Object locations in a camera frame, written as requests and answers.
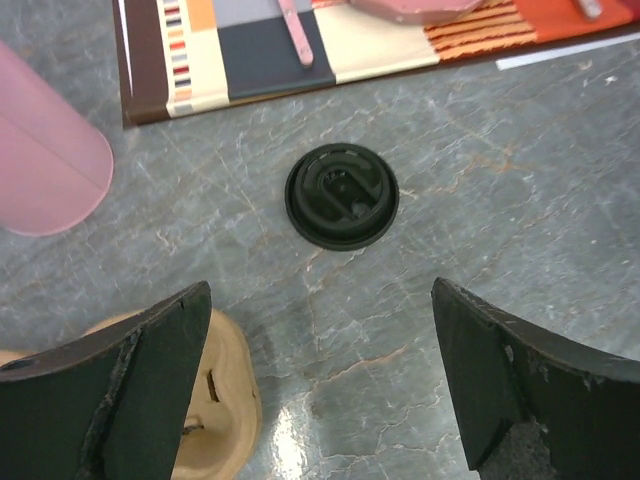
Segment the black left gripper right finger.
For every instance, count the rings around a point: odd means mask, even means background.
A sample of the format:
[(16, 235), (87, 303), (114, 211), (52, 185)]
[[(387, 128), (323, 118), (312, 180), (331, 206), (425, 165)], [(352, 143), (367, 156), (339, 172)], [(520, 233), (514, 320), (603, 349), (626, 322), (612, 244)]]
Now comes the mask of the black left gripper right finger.
[(512, 315), (439, 277), (439, 349), (470, 470), (636, 479), (639, 364)]

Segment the pink polka dot plate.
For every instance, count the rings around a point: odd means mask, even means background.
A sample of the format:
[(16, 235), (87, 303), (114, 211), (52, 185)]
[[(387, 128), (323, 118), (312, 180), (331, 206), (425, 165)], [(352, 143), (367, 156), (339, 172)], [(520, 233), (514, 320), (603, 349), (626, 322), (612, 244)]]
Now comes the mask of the pink polka dot plate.
[(482, 5), (482, 0), (352, 0), (350, 4), (375, 17), (407, 25), (454, 22)]

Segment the pink straw holder cup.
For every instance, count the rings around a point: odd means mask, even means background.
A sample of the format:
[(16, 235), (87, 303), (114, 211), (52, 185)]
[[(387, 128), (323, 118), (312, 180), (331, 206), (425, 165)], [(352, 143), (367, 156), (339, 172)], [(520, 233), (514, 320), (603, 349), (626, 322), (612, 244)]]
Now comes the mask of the pink straw holder cup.
[(1, 227), (48, 236), (81, 223), (111, 186), (104, 135), (1, 46)]

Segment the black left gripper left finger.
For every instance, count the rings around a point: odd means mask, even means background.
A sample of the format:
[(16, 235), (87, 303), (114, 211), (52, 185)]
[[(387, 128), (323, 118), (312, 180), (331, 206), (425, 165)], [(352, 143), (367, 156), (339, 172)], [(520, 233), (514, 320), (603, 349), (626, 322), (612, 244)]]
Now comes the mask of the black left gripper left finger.
[(196, 282), (1, 368), (4, 479), (168, 479), (209, 330)]

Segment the pink handled fork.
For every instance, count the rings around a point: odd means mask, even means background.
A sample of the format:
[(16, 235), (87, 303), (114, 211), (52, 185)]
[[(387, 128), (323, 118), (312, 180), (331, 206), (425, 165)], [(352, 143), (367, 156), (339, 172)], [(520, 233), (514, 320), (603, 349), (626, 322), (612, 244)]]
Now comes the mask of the pink handled fork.
[(278, 0), (278, 5), (300, 64), (303, 67), (311, 67), (314, 62), (314, 54), (300, 20), (295, 2), (293, 0)]

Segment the colourful patchwork placemat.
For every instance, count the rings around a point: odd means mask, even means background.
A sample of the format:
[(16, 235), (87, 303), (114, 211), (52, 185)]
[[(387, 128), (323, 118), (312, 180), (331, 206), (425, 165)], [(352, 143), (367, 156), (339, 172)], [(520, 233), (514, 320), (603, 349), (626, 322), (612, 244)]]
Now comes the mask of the colourful patchwork placemat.
[(635, 1), (588, 19), (575, 1), (480, 1), (454, 22), (403, 25), (347, 1), (299, 1), (303, 65), (275, 1), (117, 1), (123, 122), (154, 123), (635, 24)]

